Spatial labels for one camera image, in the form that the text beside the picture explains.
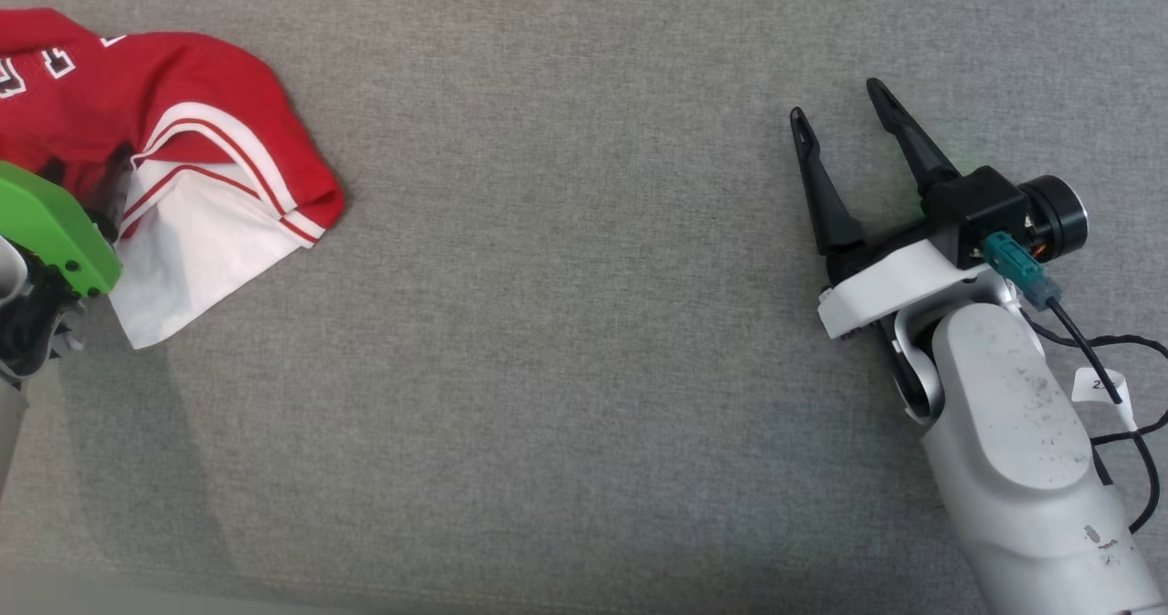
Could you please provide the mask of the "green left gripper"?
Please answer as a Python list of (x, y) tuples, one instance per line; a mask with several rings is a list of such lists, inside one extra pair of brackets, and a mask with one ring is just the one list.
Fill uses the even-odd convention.
[(5, 379), (28, 379), (47, 361), (79, 349), (75, 331), (89, 300), (121, 275), (114, 228), (61, 186), (1, 167), (1, 361)]

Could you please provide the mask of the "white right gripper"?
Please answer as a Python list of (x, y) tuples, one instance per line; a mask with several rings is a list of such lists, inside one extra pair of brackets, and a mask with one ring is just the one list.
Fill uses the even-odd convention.
[[(960, 179), (961, 173), (932, 141), (922, 124), (887, 84), (868, 78), (865, 88), (883, 128), (901, 145), (917, 193)], [(865, 232), (837, 194), (820, 158), (821, 146), (800, 107), (790, 112), (794, 151), (818, 253), (837, 256), (864, 245)], [(955, 303), (996, 302), (996, 275), (987, 266), (955, 268), (932, 242), (898, 249), (820, 296), (818, 315), (830, 338), (839, 338), (888, 316), (916, 317)]]

